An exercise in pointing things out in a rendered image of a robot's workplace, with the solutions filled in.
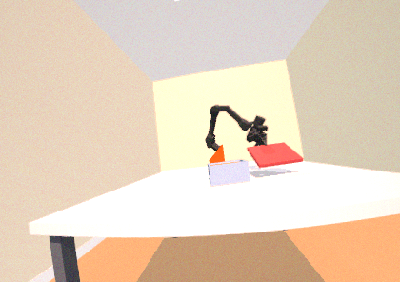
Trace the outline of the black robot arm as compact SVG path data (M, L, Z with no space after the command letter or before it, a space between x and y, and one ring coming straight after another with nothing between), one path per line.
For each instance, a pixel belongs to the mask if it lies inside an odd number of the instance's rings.
M210 115L211 115L210 128L209 128L209 133L205 139L205 142L207 144L207 148L212 148L213 150L215 150L215 152L217 152L217 150L220 148L220 146L215 143L216 135L214 135L216 119L220 111L226 111L239 124L240 128L243 131L248 131L248 128L250 128L247 135L247 141L249 143L252 141L256 142L254 140L254 136L257 135L257 133L254 132L253 130L256 130L257 126L263 125L267 120L263 116L256 115L253 121L247 121L245 118L241 117L235 110L233 110L229 105L216 104L212 106L210 108Z

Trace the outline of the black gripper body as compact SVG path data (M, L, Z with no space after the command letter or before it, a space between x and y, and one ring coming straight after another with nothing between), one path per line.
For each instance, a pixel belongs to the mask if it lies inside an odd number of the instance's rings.
M268 128L269 127L267 125L259 125L259 126L257 126L257 129L253 130L253 131L256 132L258 135L258 134L263 134L264 133L263 131L267 131ZM257 135L254 136L254 140L256 141L254 144L254 147L256 146L256 143L262 142L260 139L257 139Z

